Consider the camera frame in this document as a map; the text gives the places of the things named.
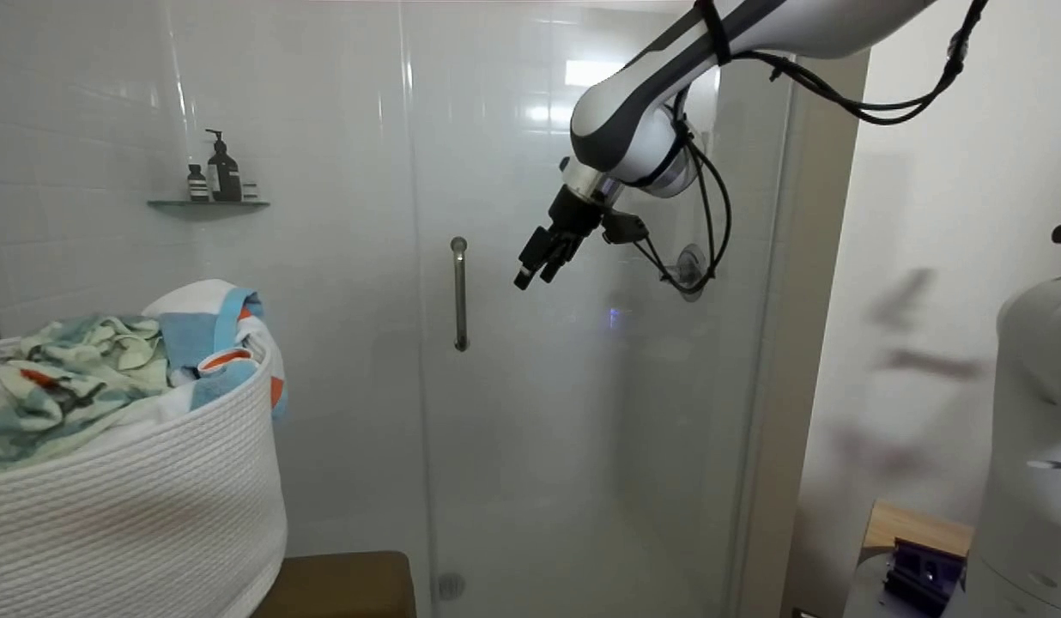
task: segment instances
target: laundry basket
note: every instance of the laundry basket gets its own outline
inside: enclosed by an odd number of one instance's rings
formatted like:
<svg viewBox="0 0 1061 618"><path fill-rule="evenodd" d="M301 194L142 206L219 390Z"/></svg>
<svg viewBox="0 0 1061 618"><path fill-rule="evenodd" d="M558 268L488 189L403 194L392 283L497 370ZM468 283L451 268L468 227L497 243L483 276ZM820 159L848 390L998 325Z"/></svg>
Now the laundry basket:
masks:
<svg viewBox="0 0 1061 618"><path fill-rule="evenodd" d="M0 615L250 615L285 530L260 365L147 435L0 475Z"/></svg>

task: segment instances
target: shower enclosure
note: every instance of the shower enclosure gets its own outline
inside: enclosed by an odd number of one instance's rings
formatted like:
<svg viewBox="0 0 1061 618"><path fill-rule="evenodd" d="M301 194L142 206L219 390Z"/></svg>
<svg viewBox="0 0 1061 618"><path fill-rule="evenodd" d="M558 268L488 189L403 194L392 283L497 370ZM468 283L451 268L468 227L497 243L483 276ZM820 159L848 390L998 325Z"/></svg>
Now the shower enclosure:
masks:
<svg viewBox="0 0 1061 618"><path fill-rule="evenodd" d="M292 552L403 548L441 618L727 615L789 91L732 65L691 97L735 194L702 299L599 238L552 285L513 285L575 101L683 9L0 2L0 325L244 283L292 376ZM205 128L268 210L146 206ZM703 242L694 194L623 210L669 257Z"/></svg>

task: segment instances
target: glass panel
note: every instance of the glass panel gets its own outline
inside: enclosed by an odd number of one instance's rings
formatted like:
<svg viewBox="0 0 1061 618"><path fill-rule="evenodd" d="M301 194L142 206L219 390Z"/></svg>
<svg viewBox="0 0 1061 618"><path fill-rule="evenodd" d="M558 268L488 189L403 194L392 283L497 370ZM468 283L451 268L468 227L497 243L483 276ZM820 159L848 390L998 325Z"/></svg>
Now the glass panel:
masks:
<svg viewBox="0 0 1061 618"><path fill-rule="evenodd" d="M740 206L702 301L599 238L552 285L513 285L560 189L575 101L675 18L406 7L443 618L709 618L727 606L789 94L732 68L691 97ZM667 255L703 243L694 194L623 206ZM468 349L453 238L468 238Z"/></svg>

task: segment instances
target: robotic arm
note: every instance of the robotic arm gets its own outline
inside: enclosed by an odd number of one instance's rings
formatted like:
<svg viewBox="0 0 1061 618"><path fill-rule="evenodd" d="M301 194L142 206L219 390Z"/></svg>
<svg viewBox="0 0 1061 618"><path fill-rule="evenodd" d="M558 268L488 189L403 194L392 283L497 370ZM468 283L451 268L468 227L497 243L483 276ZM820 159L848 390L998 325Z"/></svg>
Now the robotic arm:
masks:
<svg viewBox="0 0 1061 618"><path fill-rule="evenodd" d="M528 238L520 289L552 276L580 242L611 214L623 189L675 196L694 183L694 160L675 132L669 101L725 55L756 47L839 59L873 47L933 0L744 0L725 20L710 20L710 0L697 2L623 72L586 91L569 117L575 159L551 210L552 227Z"/></svg>

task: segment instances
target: bottle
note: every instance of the bottle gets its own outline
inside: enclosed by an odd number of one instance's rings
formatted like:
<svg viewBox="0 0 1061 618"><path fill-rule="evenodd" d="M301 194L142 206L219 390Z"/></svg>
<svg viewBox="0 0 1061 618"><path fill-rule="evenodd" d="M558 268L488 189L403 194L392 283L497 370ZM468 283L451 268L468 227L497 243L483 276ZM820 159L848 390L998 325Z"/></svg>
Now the bottle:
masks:
<svg viewBox="0 0 1061 618"><path fill-rule="evenodd" d="M211 179L198 172L198 164L189 164L184 200L189 200L189 203L212 203L212 184L211 184Z"/></svg>
<svg viewBox="0 0 1061 618"><path fill-rule="evenodd" d="M241 203L241 164L227 154L223 132L211 128L211 135L215 135L211 159L212 200Z"/></svg>

